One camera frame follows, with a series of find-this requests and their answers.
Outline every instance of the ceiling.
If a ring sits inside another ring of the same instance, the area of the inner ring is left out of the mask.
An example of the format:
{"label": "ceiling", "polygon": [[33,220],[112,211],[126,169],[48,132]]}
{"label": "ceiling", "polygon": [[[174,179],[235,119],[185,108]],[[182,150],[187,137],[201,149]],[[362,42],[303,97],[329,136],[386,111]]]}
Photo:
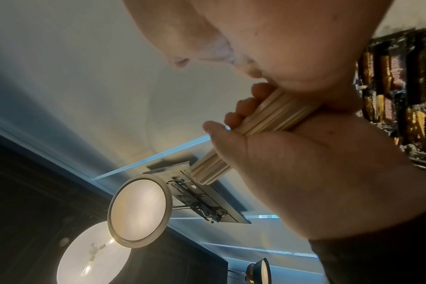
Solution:
{"label": "ceiling", "polygon": [[[426,0],[399,0],[376,34],[415,26],[426,26]],[[93,180],[204,135],[201,123],[221,121],[254,82],[227,66],[174,70],[121,1],[0,0],[0,134],[109,193],[157,164],[205,154],[209,143]],[[271,214],[236,172],[220,181],[245,215]],[[199,243],[312,253],[279,219],[252,223],[173,219],[170,225]],[[266,256],[276,266],[322,273],[315,258],[204,245],[231,259]]]}

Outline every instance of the lamp shade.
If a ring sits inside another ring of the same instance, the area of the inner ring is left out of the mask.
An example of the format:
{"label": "lamp shade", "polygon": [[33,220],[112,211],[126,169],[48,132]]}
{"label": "lamp shade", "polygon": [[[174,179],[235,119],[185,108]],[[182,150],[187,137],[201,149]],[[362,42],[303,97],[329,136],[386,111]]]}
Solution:
{"label": "lamp shade", "polygon": [[271,269],[266,258],[249,264],[246,269],[246,282],[251,284],[272,284]]}
{"label": "lamp shade", "polygon": [[113,197],[107,222],[115,241],[140,248],[156,240],[169,223],[172,195],[165,181],[139,175],[126,181]]}
{"label": "lamp shade", "polygon": [[57,268],[58,284],[108,284],[130,255],[112,239],[107,222],[90,227],[68,247]]}

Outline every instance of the hand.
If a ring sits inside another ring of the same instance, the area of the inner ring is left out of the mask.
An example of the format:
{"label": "hand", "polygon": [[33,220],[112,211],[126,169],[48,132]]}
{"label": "hand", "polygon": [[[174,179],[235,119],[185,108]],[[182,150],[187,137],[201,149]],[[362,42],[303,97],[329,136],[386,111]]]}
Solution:
{"label": "hand", "polygon": [[[254,85],[225,124],[239,126],[274,89]],[[322,110],[291,132],[249,137],[215,122],[204,130],[255,197],[308,239],[376,231],[426,211],[426,173],[355,115]]]}

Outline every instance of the dark wall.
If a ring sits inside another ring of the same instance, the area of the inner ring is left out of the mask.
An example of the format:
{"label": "dark wall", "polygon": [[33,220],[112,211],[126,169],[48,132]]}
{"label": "dark wall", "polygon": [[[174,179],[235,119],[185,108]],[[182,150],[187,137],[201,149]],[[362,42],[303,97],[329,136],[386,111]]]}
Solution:
{"label": "dark wall", "polygon": [[[72,241],[105,221],[109,198],[0,137],[0,284],[56,283],[69,245],[61,247],[60,240]],[[132,250],[111,283],[225,284],[227,267],[225,260],[167,228],[154,243]]]}

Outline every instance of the white lamp shade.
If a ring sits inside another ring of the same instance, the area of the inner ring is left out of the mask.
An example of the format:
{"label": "white lamp shade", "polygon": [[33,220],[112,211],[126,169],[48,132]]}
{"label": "white lamp shade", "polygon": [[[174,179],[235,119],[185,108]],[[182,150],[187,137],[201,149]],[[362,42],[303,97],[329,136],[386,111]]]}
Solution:
{"label": "white lamp shade", "polygon": [[125,182],[109,207],[110,233],[121,245],[140,248],[157,239],[169,223],[172,195],[154,175],[139,175]]}
{"label": "white lamp shade", "polygon": [[[97,248],[105,245],[94,258],[90,253],[92,244]],[[57,283],[108,284],[120,273],[130,251],[112,241],[107,222],[96,224],[77,237],[63,254],[57,268]]]}

